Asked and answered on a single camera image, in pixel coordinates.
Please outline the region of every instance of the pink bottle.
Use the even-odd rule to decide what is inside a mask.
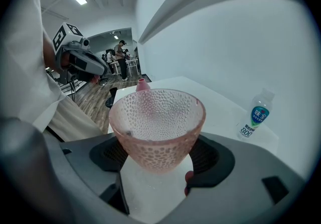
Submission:
[[[138,80],[136,92],[142,91],[142,90],[148,90],[150,89],[150,86],[147,84],[146,80],[141,78]]]

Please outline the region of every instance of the black chair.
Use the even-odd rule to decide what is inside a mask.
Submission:
[[[105,105],[107,108],[111,108],[114,104],[114,100],[115,100],[115,96],[116,96],[116,92],[117,92],[117,87],[112,88],[111,90],[109,90],[111,97],[109,99],[107,99]]]

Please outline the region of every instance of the bottle label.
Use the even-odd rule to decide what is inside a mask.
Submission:
[[[251,125],[244,125],[239,133],[242,136],[249,138],[253,134],[255,129],[258,128],[258,126],[268,117],[269,114],[270,112],[264,107],[254,107],[251,113]]]
[[[268,116],[270,112],[264,107],[254,107],[251,114],[252,126],[256,127],[260,125]]]

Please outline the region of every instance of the blue and green label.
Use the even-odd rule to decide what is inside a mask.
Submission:
[[[251,114],[252,126],[260,125],[268,116],[270,112],[264,107],[254,107]]]

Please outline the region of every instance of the pink glass bowl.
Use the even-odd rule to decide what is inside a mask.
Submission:
[[[110,110],[109,122],[126,152],[142,168],[165,173],[190,152],[204,124],[204,105],[170,89],[129,94]]]

